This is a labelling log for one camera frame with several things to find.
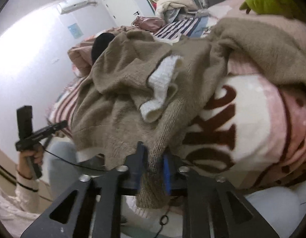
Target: black cable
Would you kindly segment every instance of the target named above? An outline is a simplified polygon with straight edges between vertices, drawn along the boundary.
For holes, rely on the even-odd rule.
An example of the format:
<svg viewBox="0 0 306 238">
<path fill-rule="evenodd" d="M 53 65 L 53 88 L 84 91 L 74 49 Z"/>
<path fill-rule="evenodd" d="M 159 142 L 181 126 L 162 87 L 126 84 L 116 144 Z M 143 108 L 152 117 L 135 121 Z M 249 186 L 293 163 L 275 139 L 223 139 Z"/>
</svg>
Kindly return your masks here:
<svg viewBox="0 0 306 238">
<path fill-rule="evenodd" d="M 177 197 L 171 199 L 171 201 L 169 202 L 169 204 L 168 204 L 168 209 L 166 210 L 165 214 L 164 214 L 163 216 L 160 217 L 160 230 L 156 233 L 156 235 L 155 235 L 153 238 L 157 238 L 157 236 L 158 236 L 158 235 L 160 234 L 160 232 L 163 230 L 163 227 L 164 227 L 165 225 L 168 224 L 169 218 L 168 218 L 167 214 L 168 214 L 169 211 L 171 210 L 172 202 L 175 202 L 179 197 L 180 197 L 180 196 L 177 196 Z"/>
<path fill-rule="evenodd" d="M 45 149 L 45 151 L 46 151 L 47 153 L 49 153 L 49 154 L 51 154 L 51 155 L 53 155 L 53 156 L 55 156 L 55 157 L 59 158 L 60 160 L 62 160 L 62 161 L 64 161 L 64 162 L 66 162 L 66 163 L 68 163 L 68 164 L 72 165 L 72 166 L 78 166 L 78 167 L 81 167 L 81 168 L 86 168 L 86 169 L 89 169 L 89 170 L 94 170 L 94 171 L 102 171 L 102 172 L 106 172 L 106 170 L 100 170 L 100 169 L 90 168 L 90 167 L 87 167 L 87 166 L 80 166 L 80 165 L 76 165 L 76 164 L 74 164 L 74 163 L 72 163 L 72 162 L 69 162 L 69 161 L 67 161 L 67 160 L 65 160 L 65 159 L 63 159 L 63 158 L 61 158 L 61 157 L 59 157 L 59 156 L 57 156 L 57 155 L 53 154 L 52 152 L 47 151 L 46 149 Z"/>
</svg>

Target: sweater cuff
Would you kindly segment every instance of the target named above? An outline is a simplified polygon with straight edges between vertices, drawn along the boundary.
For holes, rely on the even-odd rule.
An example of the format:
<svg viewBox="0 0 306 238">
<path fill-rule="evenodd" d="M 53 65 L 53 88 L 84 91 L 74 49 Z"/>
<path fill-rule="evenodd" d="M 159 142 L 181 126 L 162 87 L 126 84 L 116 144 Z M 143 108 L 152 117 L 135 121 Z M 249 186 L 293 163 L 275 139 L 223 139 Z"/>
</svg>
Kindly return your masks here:
<svg viewBox="0 0 306 238">
<path fill-rule="evenodd" d="M 17 173 L 16 180 L 22 188 L 30 190 L 32 192 L 38 192 L 38 182 L 36 180 L 26 179 L 22 177 L 19 173 Z"/>
</svg>

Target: metal bolt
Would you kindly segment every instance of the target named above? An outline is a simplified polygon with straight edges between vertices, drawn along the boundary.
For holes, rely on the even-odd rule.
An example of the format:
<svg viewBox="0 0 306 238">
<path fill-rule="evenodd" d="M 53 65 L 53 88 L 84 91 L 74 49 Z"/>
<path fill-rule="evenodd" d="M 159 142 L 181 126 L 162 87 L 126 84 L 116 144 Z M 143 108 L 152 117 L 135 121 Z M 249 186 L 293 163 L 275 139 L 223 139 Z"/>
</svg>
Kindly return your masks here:
<svg viewBox="0 0 306 238">
<path fill-rule="evenodd" d="M 79 177 L 79 181 L 88 182 L 91 180 L 91 177 L 88 175 L 82 175 Z"/>
<path fill-rule="evenodd" d="M 118 172 L 126 172 L 126 171 L 129 170 L 129 168 L 128 168 L 127 166 L 125 166 L 125 165 L 121 165 L 121 166 L 117 166 L 117 167 L 116 167 L 116 170 L 117 170 Z"/>
<path fill-rule="evenodd" d="M 216 181 L 217 182 L 225 182 L 227 179 L 224 176 L 217 176 Z"/>
<path fill-rule="evenodd" d="M 181 166 L 180 168 L 178 168 L 178 171 L 180 171 L 181 173 L 187 173 L 189 172 L 189 167 Z"/>
</svg>

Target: green pillow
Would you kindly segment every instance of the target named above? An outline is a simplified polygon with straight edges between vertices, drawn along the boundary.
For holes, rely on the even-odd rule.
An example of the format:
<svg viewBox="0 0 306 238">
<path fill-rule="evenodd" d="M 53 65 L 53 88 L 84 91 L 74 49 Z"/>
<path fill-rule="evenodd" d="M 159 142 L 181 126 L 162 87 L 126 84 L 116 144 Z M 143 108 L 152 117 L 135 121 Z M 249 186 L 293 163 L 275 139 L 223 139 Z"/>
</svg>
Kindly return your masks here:
<svg viewBox="0 0 306 238">
<path fill-rule="evenodd" d="M 240 10 L 255 11 L 257 14 L 283 15 L 287 18 L 303 20 L 305 17 L 293 0 L 245 0 Z"/>
</svg>

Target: brown sweater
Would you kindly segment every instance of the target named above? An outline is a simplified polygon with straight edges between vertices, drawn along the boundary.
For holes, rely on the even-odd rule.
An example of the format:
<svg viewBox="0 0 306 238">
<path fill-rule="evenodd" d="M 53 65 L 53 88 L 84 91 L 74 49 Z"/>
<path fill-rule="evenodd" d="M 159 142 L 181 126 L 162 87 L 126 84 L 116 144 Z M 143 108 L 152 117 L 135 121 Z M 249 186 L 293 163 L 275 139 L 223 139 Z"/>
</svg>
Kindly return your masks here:
<svg viewBox="0 0 306 238">
<path fill-rule="evenodd" d="M 97 148 L 105 155 L 107 168 L 112 169 L 143 141 L 149 149 L 149 171 L 138 206 L 163 206 L 161 155 L 166 146 L 176 154 L 183 131 L 226 75 L 233 50 L 247 53 L 272 83 L 306 84 L 304 52 L 286 33 L 264 23 L 223 19 L 208 38 L 183 37 L 173 46 L 154 42 L 148 33 L 121 33 L 81 86 L 72 123 L 77 150 Z M 158 121 L 144 123 L 139 107 L 152 98 L 147 79 L 168 55 L 183 58 L 183 71 L 176 79 L 178 92 Z"/>
</svg>

